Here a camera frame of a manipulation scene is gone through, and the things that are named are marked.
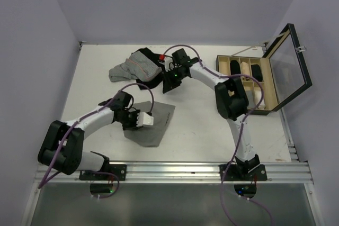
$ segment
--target open box lid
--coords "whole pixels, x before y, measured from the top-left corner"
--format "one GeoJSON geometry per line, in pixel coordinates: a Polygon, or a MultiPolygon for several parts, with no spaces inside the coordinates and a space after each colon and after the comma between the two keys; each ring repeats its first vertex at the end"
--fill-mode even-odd
{"type": "Polygon", "coordinates": [[[263,58],[268,58],[278,105],[277,111],[312,85],[304,54],[293,24],[287,24],[263,58]]]}

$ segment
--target black cloth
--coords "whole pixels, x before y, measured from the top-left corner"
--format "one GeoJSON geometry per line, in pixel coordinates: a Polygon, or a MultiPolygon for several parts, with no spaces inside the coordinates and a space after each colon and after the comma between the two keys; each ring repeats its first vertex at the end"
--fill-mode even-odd
{"type": "Polygon", "coordinates": [[[229,66],[230,66],[230,69],[231,69],[231,75],[242,73],[240,71],[240,65],[239,65],[239,62],[237,60],[232,60],[229,66]]]}
{"type": "MultiPolygon", "coordinates": [[[[148,48],[142,48],[139,49],[142,54],[144,54],[149,60],[151,60],[153,63],[155,63],[157,66],[161,67],[163,71],[165,71],[165,66],[160,64],[159,62],[159,57],[160,54],[153,53],[150,49],[148,48]]],[[[160,73],[158,74],[154,79],[152,79],[150,82],[142,82],[140,79],[137,79],[137,83],[144,84],[148,86],[150,89],[157,87],[161,82],[163,81],[163,74],[160,73]]],[[[145,90],[146,88],[142,86],[138,86],[141,90],[145,90]]]]}
{"type": "Polygon", "coordinates": [[[251,65],[252,76],[257,79],[258,82],[263,81],[263,74],[259,65],[251,65]]]}

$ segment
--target gray cloth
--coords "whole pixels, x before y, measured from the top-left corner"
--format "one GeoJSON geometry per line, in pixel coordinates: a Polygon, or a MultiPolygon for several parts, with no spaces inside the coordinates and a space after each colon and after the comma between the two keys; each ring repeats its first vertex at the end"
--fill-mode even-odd
{"type": "Polygon", "coordinates": [[[131,79],[149,82],[161,71],[161,67],[158,67],[140,51],[136,51],[124,63],[109,70],[109,78],[112,82],[131,79]]]}
{"type": "MultiPolygon", "coordinates": [[[[151,102],[136,103],[133,105],[138,110],[149,111],[151,102]]],[[[142,147],[158,147],[165,131],[172,119],[175,106],[165,103],[155,102],[152,110],[154,124],[144,126],[138,130],[125,130],[124,136],[142,147]]]]}

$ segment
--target black rolled sock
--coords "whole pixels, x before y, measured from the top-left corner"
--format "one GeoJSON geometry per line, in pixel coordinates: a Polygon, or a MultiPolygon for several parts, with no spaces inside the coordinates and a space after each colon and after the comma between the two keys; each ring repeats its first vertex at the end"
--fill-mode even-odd
{"type": "Polygon", "coordinates": [[[258,80],[258,82],[263,81],[263,74],[259,65],[251,65],[252,76],[258,80]]]}
{"type": "Polygon", "coordinates": [[[240,64],[237,60],[232,60],[229,64],[230,69],[231,69],[231,75],[233,74],[241,74],[241,70],[240,70],[240,64]]]}

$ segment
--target metal latch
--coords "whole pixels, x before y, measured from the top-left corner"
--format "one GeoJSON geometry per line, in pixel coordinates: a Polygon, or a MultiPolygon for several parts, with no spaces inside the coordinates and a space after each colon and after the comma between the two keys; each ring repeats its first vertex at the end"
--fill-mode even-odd
{"type": "Polygon", "coordinates": [[[306,51],[307,48],[305,46],[299,46],[299,47],[296,47],[296,52],[297,53],[301,53],[303,51],[306,51]]]}

